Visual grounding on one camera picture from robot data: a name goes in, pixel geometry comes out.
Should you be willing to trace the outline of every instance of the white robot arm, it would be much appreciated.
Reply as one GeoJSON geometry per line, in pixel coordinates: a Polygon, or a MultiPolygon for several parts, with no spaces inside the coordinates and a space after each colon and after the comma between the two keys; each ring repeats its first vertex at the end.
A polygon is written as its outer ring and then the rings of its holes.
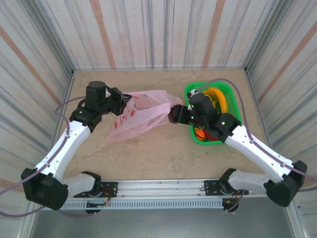
{"type": "MultiPolygon", "coordinates": [[[[85,106],[81,102],[70,117],[70,133],[64,131],[52,150],[36,165],[34,170],[26,169],[22,179],[34,173],[38,168],[47,165],[49,158],[59,149],[65,136],[68,137],[63,148],[50,164],[37,176],[23,184],[26,198],[30,201],[58,210],[68,197],[82,192],[97,195],[101,191],[101,177],[92,172],[82,172],[80,175],[63,179],[63,173],[79,146],[87,139],[96,125],[101,122],[101,116],[108,113],[120,115],[130,95],[122,94],[116,88],[109,88],[102,82],[91,82],[86,90],[85,106]]],[[[190,124],[208,131],[212,137],[218,138],[246,155],[263,169],[265,174],[248,174],[235,169],[228,169],[219,182],[209,188],[223,194],[231,194],[235,190],[250,190],[267,193],[276,204],[289,205],[304,177],[294,173],[284,165],[306,172],[307,166],[298,161],[293,163],[271,150],[253,136],[253,140],[266,151],[283,162],[283,165],[273,160],[249,140],[246,128],[231,114],[218,114],[210,99],[204,94],[193,95],[189,99],[191,109],[177,105],[172,108],[169,119],[172,123],[190,124]]]]}

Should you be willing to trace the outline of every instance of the green container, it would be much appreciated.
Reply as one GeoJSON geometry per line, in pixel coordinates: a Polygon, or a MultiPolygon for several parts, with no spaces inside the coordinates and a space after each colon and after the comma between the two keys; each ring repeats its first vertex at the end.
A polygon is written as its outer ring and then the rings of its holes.
{"type": "MultiPolygon", "coordinates": [[[[191,83],[191,84],[188,84],[186,86],[186,88],[185,88],[186,105],[189,104],[188,98],[187,98],[187,93],[193,89],[199,89],[204,84],[206,84],[206,82],[191,83]]],[[[213,82],[213,83],[209,84],[208,86],[203,88],[202,91],[205,91],[211,87],[219,89],[226,97],[227,104],[228,104],[228,113],[233,114],[239,121],[242,121],[240,111],[239,111],[239,108],[238,108],[238,105],[237,105],[236,99],[234,97],[233,90],[232,90],[231,86],[227,83],[217,81],[217,82],[213,82]]],[[[190,126],[190,134],[192,135],[193,140],[196,141],[200,145],[221,145],[221,144],[223,144],[221,141],[207,141],[207,142],[200,141],[199,139],[196,138],[196,136],[194,134],[194,127],[193,126],[190,126]]]]}

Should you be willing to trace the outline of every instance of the wire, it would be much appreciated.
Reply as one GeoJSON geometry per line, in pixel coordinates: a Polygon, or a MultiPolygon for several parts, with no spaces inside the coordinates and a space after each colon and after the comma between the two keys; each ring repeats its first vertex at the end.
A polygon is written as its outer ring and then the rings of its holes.
{"type": "Polygon", "coordinates": [[[110,198],[112,198],[112,197],[113,197],[113,195],[112,195],[112,191],[111,191],[111,189],[110,189],[110,188],[108,188],[108,187],[103,187],[103,189],[105,189],[105,190],[108,190],[108,191],[109,191],[110,198]]]}
{"type": "Polygon", "coordinates": [[[108,197],[108,194],[106,193],[106,191],[104,191],[103,189],[102,189],[102,191],[106,195],[106,200],[105,200],[105,204],[106,204],[107,202],[110,201],[110,198],[108,197]]]}
{"type": "MultiPolygon", "coordinates": [[[[225,81],[225,82],[228,82],[230,83],[234,89],[236,90],[238,96],[239,96],[239,100],[240,100],[240,103],[241,103],[241,107],[242,107],[242,114],[243,114],[243,119],[244,119],[244,123],[245,123],[245,127],[246,127],[246,130],[247,130],[247,134],[248,134],[248,137],[250,139],[250,141],[256,146],[258,147],[263,153],[265,153],[266,155],[268,155],[269,157],[271,157],[272,159],[274,159],[276,162],[278,162],[280,165],[288,168],[289,170],[292,170],[302,176],[305,176],[313,181],[316,181],[317,182],[317,178],[314,177],[314,176],[311,176],[311,175],[308,175],[296,168],[293,168],[289,165],[286,165],[284,164],[282,161],[280,161],[278,158],[276,158],[274,155],[272,155],[271,153],[269,153],[267,150],[265,150],[261,145],[259,145],[252,137],[252,134],[251,134],[251,131],[250,131],[250,128],[249,128],[249,125],[248,125],[248,121],[247,121],[247,116],[246,116],[246,110],[245,110],[245,107],[244,107],[244,103],[243,103],[243,100],[242,100],[242,96],[241,96],[241,93],[238,89],[238,87],[233,83],[231,82],[230,80],[226,79],[226,78],[216,78],[216,79],[213,79],[209,82],[207,82],[206,84],[204,84],[201,88],[197,89],[197,91],[201,91],[203,88],[205,88],[206,86],[208,86],[209,84],[211,84],[212,82],[215,82],[215,81],[225,81]]],[[[316,190],[317,189],[317,186],[316,187],[312,187],[312,188],[307,188],[307,189],[302,189],[302,190],[299,190],[300,192],[304,192],[304,191],[313,191],[313,190],[316,190]]]]}
{"type": "Polygon", "coordinates": [[[236,206],[238,206],[238,204],[239,204],[239,203],[241,202],[241,200],[242,200],[242,197],[243,197],[244,193],[245,193],[245,190],[242,191],[242,194],[241,194],[241,196],[239,197],[239,200],[238,200],[232,207],[230,207],[228,210],[226,210],[226,212],[230,212],[233,208],[235,208],[236,206]]]}
{"type": "MultiPolygon", "coordinates": [[[[61,114],[61,113],[58,113],[57,111],[58,111],[61,107],[63,107],[64,105],[66,105],[66,104],[68,104],[68,103],[70,103],[70,102],[73,102],[73,101],[75,101],[75,100],[82,99],[82,98],[85,98],[85,97],[73,98],[73,99],[71,99],[71,100],[69,100],[69,101],[66,101],[66,102],[64,102],[63,104],[59,105],[59,106],[55,109],[54,114],[57,115],[57,116],[62,117],[62,119],[63,119],[64,122],[66,123],[66,135],[67,135],[67,136],[64,137],[64,139],[63,139],[61,145],[58,147],[58,149],[55,151],[55,153],[49,158],[49,160],[47,161],[47,163],[46,163],[45,165],[43,165],[41,168],[37,169],[33,174],[31,174],[30,176],[26,177],[25,179],[23,179],[23,180],[17,182],[16,184],[14,184],[14,185],[12,185],[12,186],[10,186],[10,187],[7,187],[7,188],[5,188],[4,190],[0,191],[0,195],[2,195],[2,194],[4,194],[4,193],[6,193],[6,192],[8,192],[8,191],[10,191],[10,190],[12,190],[12,189],[18,187],[18,186],[20,186],[21,184],[23,184],[23,183],[27,182],[28,180],[34,178],[36,175],[38,175],[40,172],[42,172],[42,171],[48,166],[48,164],[56,157],[56,155],[62,150],[62,148],[64,147],[64,145],[66,144],[66,141],[67,141],[67,139],[68,139],[68,134],[69,134],[69,130],[70,130],[70,129],[69,129],[69,122],[68,122],[67,117],[66,117],[65,115],[61,114]]],[[[31,214],[33,214],[33,213],[36,213],[36,212],[42,210],[43,208],[44,208],[44,206],[39,207],[38,209],[33,210],[33,211],[31,211],[31,212],[24,213],[24,214],[19,214],[19,215],[7,214],[7,213],[4,213],[4,212],[0,211],[0,215],[1,215],[1,216],[4,216],[4,217],[9,217],[9,218],[20,218],[20,217],[25,217],[25,216],[31,215],[31,214]]]]}
{"type": "Polygon", "coordinates": [[[233,195],[231,196],[231,198],[229,198],[229,200],[230,200],[230,199],[232,199],[232,198],[234,197],[235,191],[236,191],[236,190],[234,190],[233,195]]]}

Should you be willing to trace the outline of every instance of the pink plastic bag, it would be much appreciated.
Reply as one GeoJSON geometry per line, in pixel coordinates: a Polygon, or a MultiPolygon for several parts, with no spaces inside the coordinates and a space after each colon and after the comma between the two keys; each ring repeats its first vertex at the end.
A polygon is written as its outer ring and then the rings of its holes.
{"type": "Polygon", "coordinates": [[[127,140],[153,127],[169,123],[167,115],[170,109],[183,102],[180,98],[168,94],[165,90],[129,92],[132,98],[123,114],[117,117],[108,140],[127,140]]]}

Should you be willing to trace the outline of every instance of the red object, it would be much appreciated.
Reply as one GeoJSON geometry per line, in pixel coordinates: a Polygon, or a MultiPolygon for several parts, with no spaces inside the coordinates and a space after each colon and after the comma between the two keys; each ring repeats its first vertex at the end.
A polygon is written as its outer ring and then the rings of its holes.
{"type": "Polygon", "coordinates": [[[207,140],[210,140],[210,141],[218,141],[217,138],[211,137],[205,130],[204,130],[204,133],[205,133],[205,138],[206,138],[207,140]]]}
{"type": "Polygon", "coordinates": [[[133,109],[133,110],[131,111],[130,116],[133,116],[133,115],[134,115],[134,113],[135,113],[135,110],[133,109]]]}

